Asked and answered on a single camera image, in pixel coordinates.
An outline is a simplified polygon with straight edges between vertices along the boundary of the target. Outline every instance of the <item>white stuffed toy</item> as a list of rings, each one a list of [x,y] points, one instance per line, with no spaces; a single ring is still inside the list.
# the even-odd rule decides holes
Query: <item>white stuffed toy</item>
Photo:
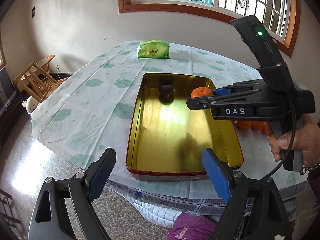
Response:
[[[29,97],[27,101],[22,102],[22,106],[26,108],[28,114],[31,114],[40,103],[33,97]]]

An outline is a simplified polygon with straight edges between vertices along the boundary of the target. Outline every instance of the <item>brown wooden window frame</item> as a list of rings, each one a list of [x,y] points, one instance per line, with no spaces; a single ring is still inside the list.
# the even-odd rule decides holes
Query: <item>brown wooden window frame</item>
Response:
[[[3,48],[2,48],[2,42],[1,42],[1,31],[0,31],[0,69],[2,69],[7,63],[4,58]]]
[[[132,3],[132,0],[119,0],[119,13],[142,11],[166,11],[193,14],[211,18],[228,24],[231,24],[230,21],[235,19],[234,17],[221,12],[191,5],[181,5],[173,3]],[[273,37],[276,41],[278,49],[283,51],[289,57],[292,56],[293,49],[297,40],[300,24],[300,13],[300,0],[290,0],[289,21],[284,41],[279,41]]]

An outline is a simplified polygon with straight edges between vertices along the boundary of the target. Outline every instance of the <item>metal tin box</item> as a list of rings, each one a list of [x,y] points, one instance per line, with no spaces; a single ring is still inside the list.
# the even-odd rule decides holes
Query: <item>metal tin box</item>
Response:
[[[175,88],[174,100],[162,103],[159,86]],[[129,136],[126,165],[135,179],[187,181],[207,179],[202,150],[211,147],[231,168],[243,155],[231,121],[213,120],[210,110],[187,108],[197,87],[215,89],[205,77],[183,74],[144,74],[138,92]]]

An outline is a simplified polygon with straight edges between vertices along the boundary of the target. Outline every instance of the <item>blue gripper pad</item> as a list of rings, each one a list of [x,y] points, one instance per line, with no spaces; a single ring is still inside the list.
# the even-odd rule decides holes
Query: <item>blue gripper pad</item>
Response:
[[[107,148],[98,161],[90,164],[86,171],[87,187],[89,188],[87,198],[90,203],[100,197],[115,164],[116,152],[112,148]]]
[[[218,159],[211,148],[203,150],[202,165],[204,166],[218,197],[228,203],[231,198],[228,179],[232,179],[232,177],[224,171],[225,167],[222,166],[222,162]]]
[[[231,91],[226,88],[213,89],[212,92],[218,97],[231,94]]]

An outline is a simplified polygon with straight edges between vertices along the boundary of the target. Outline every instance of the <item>white quilted fabric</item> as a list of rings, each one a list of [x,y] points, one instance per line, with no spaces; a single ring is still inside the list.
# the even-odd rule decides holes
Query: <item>white quilted fabric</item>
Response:
[[[157,207],[148,203],[125,197],[149,222],[161,227],[172,228],[175,220],[181,214],[180,211]]]

